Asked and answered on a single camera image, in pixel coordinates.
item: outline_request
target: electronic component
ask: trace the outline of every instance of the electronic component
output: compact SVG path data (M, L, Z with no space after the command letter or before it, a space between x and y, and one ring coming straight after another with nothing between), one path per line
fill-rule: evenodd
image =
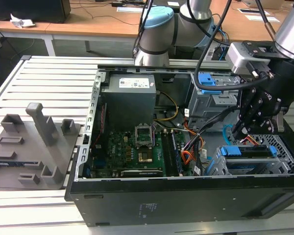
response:
M177 155L180 159L178 150L176 148L176 143L174 142L174 133L161 133L162 148L166 166L167 176L179 176L179 171L177 168Z
M112 74L109 87L100 93L108 104L112 130L134 130L140 123L151 125L156 101L152 74Z
M288 174L287 161L277 157L274 146L227 145L217 151L205 175Z
M137 177L162 177L163 172L160 170L124 170L121 171L122 178L137 178Z
M137 148L141 146L153 147L151 126L147 124L135 126L135 145Z
M147 147L141 147L137 150L138 162L139 163L151 163L152 160L152 149Z

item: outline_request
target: black cable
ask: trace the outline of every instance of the black cable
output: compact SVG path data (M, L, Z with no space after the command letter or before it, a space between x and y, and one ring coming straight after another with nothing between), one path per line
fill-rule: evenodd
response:
M229 86L205 86L205 85L201 85L199 80L198 80L198 74L199 74L199 70L200 70L200 66L205 58L205 55L207 54L208 50L209 50L209 47L213 41L213 38L216 36L217 32L218 32L218 29L220 27L220 25L223 23L224 21L224 18L230 8L230 5L231 5L231 1L232 0L228 0L227 3L226 3L226 6L225 6L225 9L223 11L223 14L221 16L221 19L220 21L218 22L213 34L212 34L212 37L209 39L209 42L208 44L206 45L203 53L201 54L199 60L198 60L198 63L196 65L196 69L195 69L195 74L194 74L194 82L195 82L195 85L199 88L199 89L202 89L202 90L208 90L208 91L234 91L234 90L241 90L241 89L246 89L246 88L250 88L250 87L254 87L254 86L258 86L259 84L265 82L268 80L268 76L266 76L264 73L259 76L259 79L258 80L255 80L255 81L252 81L252 82L248 82L248 83L242 83L242 84L239 84L239 85L229 85Z
M195 18L195 16L193 15L193 13L192 13L192 9L191 9L191 5L190 5L190 0L187 0L186 1L186 5L187 5L187 8L188 8L188 11L189 11L189 13L190 13L190 16L192 17L192 20L194 20L194 21L196 21L196 18ZM204 33L204 34L206 34L206 36L207 37L209 37L209 38L213 38L213 40L215 41L215 42L217 42L217 43L220 43L220 44L222 44L222 45L226 45L226 46L230 46L230 43L225 43L225 42L222 42L222 41L220 41L220 40L218 40L218 39L215 39L210 33L208 33L199 23L196 23L196 25L197 25L197 27Z
M229 107L225 110L223 110L221 113L209 118L203 126L197 131L196 136L192 138L189 144L185 146L185 150L190 150L192 146L194 145L195 141L197 141L200 137L200 135L212 127L214 124L216 124L219 121L223 121L231 112L234 112L235 110L238 110L236 106Z
M20 55L18 54L18 52L15 50L15 48L10 44L8 39L1 32L0 32L0 34L6 40L6 42L10 45L10 47L14 50L14 52L18 55L18 57L21 58Z
M255 1L256 1L257 7L259 9L260 15L263 18L264 23L268 23L268 19L266 17L266 14L265 14L265 11L263 9L263 6L261 5L261 3L260 3L259 0L255 0Z
M143 20L143 15L144 15L144 12L145 12L145 7L147 6L148 4L148 7L147 7L147 13L146 13L146 16ZM149 15L149 12L152 8L152 4L153 4L153 0L146 0L145 4L144 4L144 8L143 8L143 11L142 11L142 14L141 14L141 18L140 18L140 22L139 22L139 30L138 30L138 35L134 41L134 45L133 45L133 57L134 57L134 50L136 48L136 46L139 45L139 42L141 41L141 38L142 38L142 35L143 35L143 32L144 32L144 29L145 29L145 24L146 24L146 20L148 18L148 15Z

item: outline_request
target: cable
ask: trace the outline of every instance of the cable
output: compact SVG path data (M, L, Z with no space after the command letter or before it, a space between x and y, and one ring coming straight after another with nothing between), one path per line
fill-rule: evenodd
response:
M206 53L209 50L209 47L213 41L213 38L216 36L217 32L218 32L218 28L219 26L222 24L228 10L230 7L232 0L228 0L224 9L224 12L221 16L221 20L219 21L219 23L217 24L217 27L215 28L212 37L210 38L208 44L206 45L203 53L200 56L200 59L198 60L198 63L196 65L196 69L195 69L195 74L194 74L194 83L195 85L202 90L208 90L208 91L234 91L234 90L241 90L241 89L246 89L246 88L250 88L250 87L254 87L254 86L258 86L259 84L267 81L269 79L269 76L266 73L261 73L260 72L260 76L258 80L252 81L252 82L248 82L248 83L242 83L239 85L229 85L229 86L205 86L205 85L201 85L199 80L198 80L198 74L199 74L199 69L200 66L205 58Z
M184 129L180 129L180 128L171 128L171 127L168 127L168 126L165 126L163 124L161 124L160 122L158 121L154 121L158 126L162 127L163 129L169 129L169 130L177 130L177 131L184 131L184 132L189 132L188 130L184 130Z
M189 11L189 13L190 13L190 16L191 16L191 18L192 18L192 20L194 20L194 21L196 21L196 18L195 18L195 16L193 15L193 13L192 13L192 9L191 9L191 5L190 5L190 0L186 0L186 5L187 5L187 9L188 9L188 11ZM220 43L220 44L222 44L222 45L226 45L226 46L230 46L230 43L224 43L224 42L222 42L222 41L220 41L220 40L218 40L218 39L215 39L214 37L215 36L212 36L210 33L208 33L199 23L196 23L196 25L197 25L197 27L204 33L204 34L206 34L206 36L207 37L209 37L209 38L213 38L213 41L215 41L215 42L217 42L217 43Z
M100 133L99 133L99 135L97 136L97 139L95 140L95 142L93 143L92 148L95 147L96 143L98 142L98 140L99 140L99 138L100 138L100 136L101 136L101 134L102 134L102 130L103 130L103 113L104 113L104 105L102 105L102 111L101 111Z
M229 107L227 109L224 109L222 112L220 112L219 114L209 118L204 124L203 126L196 132L196 136L193 137L185 146L184 149L185 150L189 150L195 143L196 140L198 140L198 138L200 137L200 135L207 129L209 129L210 127L212 127L215 123L219 122L219 121L223 121L231 112L234 112L235 110L237 110L238 108L236 106L232 106Z
M1 32L0 32L0 34L3 38L5 38L6 42L10 45L10 47L14 50L14 52L19 56L19 58L21 58L20 55L18 54L18 52L15 50L15 48L10 44L8 39Z
M144 4L144 7L143 7L143 11L142 11L142 14L141 14L141 18L140 18L140 22L139 22L139 30L138 30L138 34L137 34L137 37L134 41L134 45L133 45L133 58L134 58L134 54L135 54L135 49L137 46L139 46L139 43L141 41L141 38L142 38L142 35L144 33L144 29L145 29L145 24L146 24L146 20L148 18L148 15L149 15L149 12L151 11L151 8L152 8L152 4L153 4L153 0L146 0L145 1L145 4ZM143 16L144 16L144 12L145 12L145 7L147 6L147 13L146 13L146 16L143 20Z
M164 94L169 100L172 101L172 103L175 105L175 113L174 113L174 115L172 117L156 118L156 119L154 119L154 121L170 121L170 120L174 119L177 116L177 114L178 114L178 106L177 106L176 102L167 93L160 92L160 94Z
M226 136L226 130L227 130L228 127L232 128L233 125L225 125L225 126L223 127L223 129L222 129L222 136L223 136L223 138L224 138L226 144L227 144L227 145L231 145L231 142L229 141L228 137Z
M33 42L32 42L32 44L31 44L29 47L25 48L24 50L21 50L18 54L21 54L22 52L24 52L24 51L30 49L34 44L35 44L35 39L33 39ZM11 57L11 59L10 59L10 64L11 64L11 65L12 65L12 60L13 60L13 58L14 58L16 55L17 55L17 54L14 54L14 55Z
M114 19L116 19L116 20L118 20L118 21L121 21L122 23L124 23L124 24L129 24L129 25L138 25L137 23L128 23L128 22L125 22L125 21L122 21L122 20L120 20L120 19L118 19L118 18L116 18L116 17L114 17L114 16L93 16L89 11L87 11L86 10L86 8L83 6L83 7L81 7L81 8L83 8L91 17L92 17L92 19L94 19L94 18L97 18L97 17L111 17L111 18L114 18Z
M266 17L265 11L264 11L263 6L261 5L260 1L259 0L255 0L255 2L257 4L257 7L259 9L259 12L260 12L261 17L263 18L264 23L268 23L269 21L268 21L268 19Z

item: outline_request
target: aluminum extrusion table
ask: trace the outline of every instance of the aluminum extrusion table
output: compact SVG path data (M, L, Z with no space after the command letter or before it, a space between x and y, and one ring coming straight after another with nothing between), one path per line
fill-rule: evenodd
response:
M70 117L84 125L98 64L132 65L133 61L43 56L21 60L0 88L0 122L8 113L19 114L23 120L30 120L25 107L29 102L39 101L44 106L44 114L51 115L54 121ZM171 60L171 66L176 65L195 66L196 61ZM204 62L203 65L209 68L228 67L226 62ZM294 104L285 118L294 130ZM76 147L81 142L82 138L79 137ZM238 232L240 235L294 235L294 204L265 220L88 228L74 203L64 200L64 194L64 189L0 189L0 234L199 235Z

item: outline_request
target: yellow wire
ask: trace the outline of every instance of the yellow wire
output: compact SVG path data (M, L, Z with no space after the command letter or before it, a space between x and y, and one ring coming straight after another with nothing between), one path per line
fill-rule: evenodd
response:
M177 106L176 102L167 93L164 93L164 92L160 92L160 93L167 96L174 103L174 105L175 105L175 113L174 113L174 115L172 117L156 118L156 119L154 119L154 121L170 121L170 120L174 119L177 116L177 114L178 114L178 106Z
M251 140L254 141L257 145L259 145L259 143L251 135L248 135L248 137L251 138Z

